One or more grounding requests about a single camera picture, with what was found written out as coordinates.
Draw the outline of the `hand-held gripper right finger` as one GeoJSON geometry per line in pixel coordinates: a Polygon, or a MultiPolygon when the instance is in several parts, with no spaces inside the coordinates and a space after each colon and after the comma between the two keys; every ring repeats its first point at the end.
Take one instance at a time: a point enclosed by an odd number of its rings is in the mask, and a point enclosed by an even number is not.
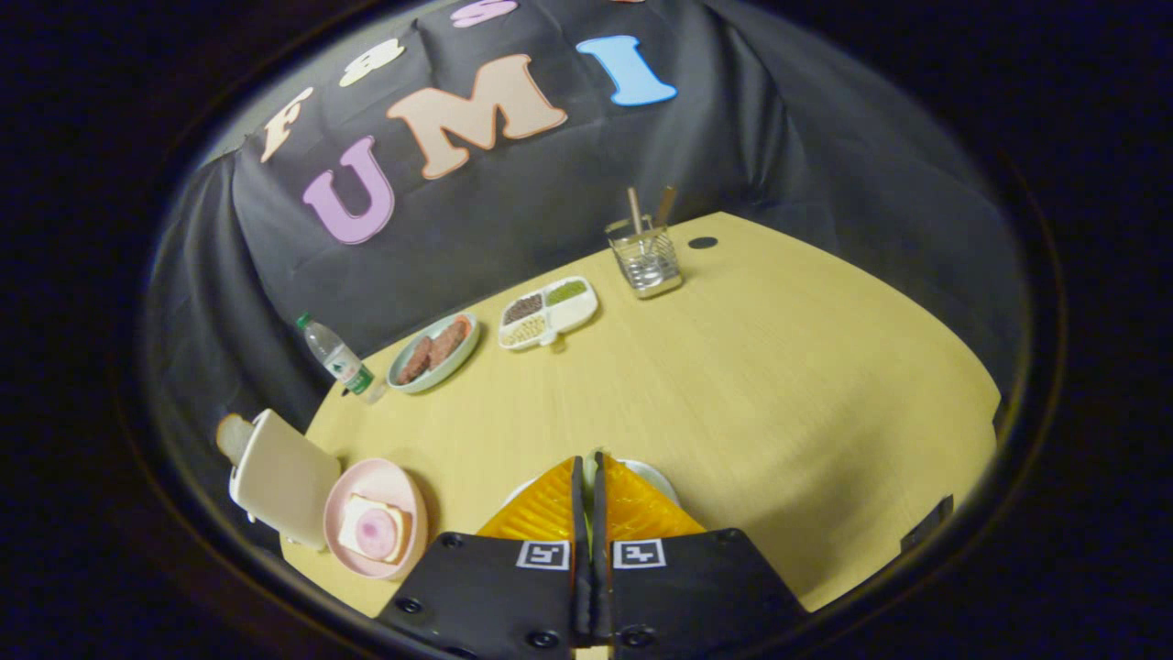
{"type": "Polygon", "coordinates": [[[708,531],[631,467],[592,460],[592,637],[608,656],[732,659],[808,618],[750,535],[708,531]]]}

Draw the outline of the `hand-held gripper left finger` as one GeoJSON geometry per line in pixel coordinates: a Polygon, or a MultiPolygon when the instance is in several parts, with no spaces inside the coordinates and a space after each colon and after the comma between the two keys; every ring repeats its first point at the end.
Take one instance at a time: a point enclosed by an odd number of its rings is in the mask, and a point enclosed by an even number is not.
{"type": "Polygon", "coordinates": [[[571,456],[477,533],[438,535],[378,622],[448,659],[574,659],[590,647],[583,472],[571,456]]]}

